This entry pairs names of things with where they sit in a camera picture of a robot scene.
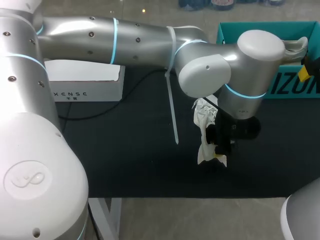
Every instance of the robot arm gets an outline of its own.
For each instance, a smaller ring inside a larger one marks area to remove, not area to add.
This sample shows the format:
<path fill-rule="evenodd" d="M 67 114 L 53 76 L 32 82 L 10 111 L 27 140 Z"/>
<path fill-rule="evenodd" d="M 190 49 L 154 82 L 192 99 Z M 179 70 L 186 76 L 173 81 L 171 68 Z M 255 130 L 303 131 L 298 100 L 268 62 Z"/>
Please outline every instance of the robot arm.
<path fill-rule="evenodd" d="M 43 57 L 164 68 L 174 61 L 188 96 L 203 98 L 222 88 L 219 107 L 236 120 L 251 118 L 284 44 L 258 30 L 233 45 L 207 42 L 196 27 L 172 32 L 99 17 L 43 18 L 41 0 L 1 0 L 0 239 L 84 237 L 88 181 L 59 130 Z"/>
<path fill-rule="evenodd" d="M 222 86 L 219 106 L 235 119 L 256 113 L 285 54 L 283 42 L 265 31 L 248 31 L 237 44 L 208 43 L 197 27 L 167 27 L 100 17 L 45 17 L 39 31 L 44 58 L 124 66 L 168 68 L 182 90 L 204 98 Z"/>

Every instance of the white cloth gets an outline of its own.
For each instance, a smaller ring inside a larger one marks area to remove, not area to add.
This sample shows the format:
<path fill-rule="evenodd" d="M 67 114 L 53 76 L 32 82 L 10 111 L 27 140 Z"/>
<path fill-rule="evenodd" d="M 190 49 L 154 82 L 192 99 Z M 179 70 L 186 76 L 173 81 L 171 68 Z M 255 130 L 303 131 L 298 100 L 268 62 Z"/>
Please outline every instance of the white cloth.
<path fill-rule="evenodd" d="M 207 98 L 210 101 L 212 101 L 214 104 L 218 105 L 218 99 L 215 96 L 210 95 Z M 218 109 L 215 108 L 210 103 L 208 103 L 203 98 L 197 99 L 193 107 L 194 107 L 193 122 L 201 130 L 201 145 L 199 148 L 198 158 L 197 158 L 198 164 L 202 163 L 203 161 L 210 161 L 213 158 L 216 158 L 225 166 L 227 166 L 227 156 L 216 155 L 215 154 L 216 145 L 208 144 L 207 138 L 206 138 L 206 128 L 211 124 L 215 125 Z"/>

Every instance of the black mat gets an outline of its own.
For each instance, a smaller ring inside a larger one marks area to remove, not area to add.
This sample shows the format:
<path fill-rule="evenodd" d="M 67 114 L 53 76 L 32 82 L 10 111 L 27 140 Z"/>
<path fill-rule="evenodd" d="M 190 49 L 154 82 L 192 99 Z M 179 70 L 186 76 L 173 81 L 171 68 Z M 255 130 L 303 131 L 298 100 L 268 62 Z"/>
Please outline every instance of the black mat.
<path fill-rule="evenodd" d="M 149 71 L 127 67 L 124 94 Z M 90 197 L 286 197 L 320 177 L 320 99 L 264 100 L 257 114 L 260 136 L 239 141 L 224 169 L 214 161 L 197 164 L 195 99 L 175 77 L 171 85 L 179 145 L 163 73 L 146 79 L 110 113 L 67 122 L 64 135 L 86 170 Z M 73 103 L 68 116 L 89 116 L 113 104 Z"/>

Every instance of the concrete floor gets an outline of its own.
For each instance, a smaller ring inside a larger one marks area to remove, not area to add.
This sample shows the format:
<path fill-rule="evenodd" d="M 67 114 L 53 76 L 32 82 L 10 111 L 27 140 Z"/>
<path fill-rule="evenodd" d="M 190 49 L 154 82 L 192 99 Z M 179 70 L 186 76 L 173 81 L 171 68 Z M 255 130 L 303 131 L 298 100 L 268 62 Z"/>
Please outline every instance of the concrete floor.
<path fill-rule="evenodd" d="M 231 11 L 185 12 L 178 0 L 44 0 L 44 14 L 114 17 L 159 26 L 193 25 L 212 43 L 219 22 L 319 21 L 318 0 L 287 0 L 281 7 L 238 4 Z M 283 240 L 283 198 L 123 199 L 120 240 Z M 86 240 L 95 239 L 89 224 Z"/>

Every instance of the teal box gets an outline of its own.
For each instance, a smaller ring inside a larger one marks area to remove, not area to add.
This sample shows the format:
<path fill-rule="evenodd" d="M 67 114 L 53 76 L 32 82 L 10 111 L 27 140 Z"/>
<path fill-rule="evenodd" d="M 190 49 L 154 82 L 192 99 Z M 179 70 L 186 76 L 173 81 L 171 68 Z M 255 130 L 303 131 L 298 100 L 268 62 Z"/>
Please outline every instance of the teal box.
<path fill-rule="evenodd" d="M 218 29 L 217 44 L 235 44 L 240 35 L 248 30 L 263 30 L 282 40 L 309 39 L 308 57 L 320 57 L 320 25 L 316 21 L 302 22 L 221 22 Z M 281 65 L 274 76 L 266 99 L 320 98 L 320 83 L 314 77 L 300 82 L 298 72 L 302 65 Z"/>

